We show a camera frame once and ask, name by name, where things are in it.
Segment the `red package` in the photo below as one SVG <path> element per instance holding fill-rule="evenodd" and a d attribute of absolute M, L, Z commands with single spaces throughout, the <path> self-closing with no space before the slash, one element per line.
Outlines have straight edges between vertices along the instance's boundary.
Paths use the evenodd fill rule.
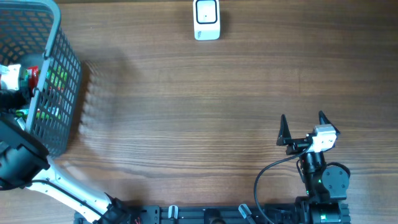
<path fill-rule="evenodd" d="M 33 66 L 27 68 L 27 73 L 29 75 L 29 88 L 32 90 L 37 86 L 39 82 L 39 68 L 38 66 Z"/>

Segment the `wooden table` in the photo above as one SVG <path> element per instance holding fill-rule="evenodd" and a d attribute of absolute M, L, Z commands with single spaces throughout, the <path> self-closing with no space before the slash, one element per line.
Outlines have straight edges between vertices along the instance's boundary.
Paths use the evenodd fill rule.
<path fill-rule="evenodd" d="M 62 4 L 85 68 L 65 170 L 144 205 L 253 204 L 255 176 L 323 110 L 340 129 L 327 162 L 351 169 L 353 223 L 396 223 L 398 16 L 379 1 L 222 1 L 221 39 L 197 42 L 192 3 Z M 305 195 L 295 161 L 259 199 Z M 36 192 L 1 193 L 0 223 L 72 223 Z"/>

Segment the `wooden surface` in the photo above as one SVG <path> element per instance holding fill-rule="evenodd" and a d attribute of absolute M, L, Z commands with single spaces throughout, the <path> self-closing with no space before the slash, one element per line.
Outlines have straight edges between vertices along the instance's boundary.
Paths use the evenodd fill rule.
<path fill-rule="evenodd" d="M 396 223 L 398 17 L 393 2 L 223 1 L 221 39 L 197 42 L 191 2 L 61 5 L 85 68 L 69 150 L 76 178 L 145 205 L 253 204 L 257 173 L 285 158 L 323 110 L 341 131 L 327 162 L 351 169 L 353 223 Z M 259 199 L 293 202 L 295 163 Z M 72 223 L 28 190 L 1 194 L 0 223 Z"/>

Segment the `basket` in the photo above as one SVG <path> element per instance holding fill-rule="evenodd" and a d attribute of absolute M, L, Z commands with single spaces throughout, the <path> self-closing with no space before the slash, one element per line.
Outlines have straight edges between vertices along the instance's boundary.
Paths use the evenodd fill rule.
<path fill-rule="evenodd" d="M 60 23 L 60 9 L 51 0 L 0 2 L 0 64 L 41 70 L 25 131 L 52 157 L 66 151 L 82 76 Z"/>

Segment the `bin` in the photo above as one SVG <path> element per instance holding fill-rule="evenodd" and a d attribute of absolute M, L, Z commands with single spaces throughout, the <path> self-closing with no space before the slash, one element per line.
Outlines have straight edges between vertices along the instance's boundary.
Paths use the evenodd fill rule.
<path fill-rule="evenodd" d="M 81 82 L 81 64 L 61 27 L 61 12 L 51 0 L 0 2 L 0 64 L 41 70 L 25 131 L 52 157 L 67 148 Z"/>

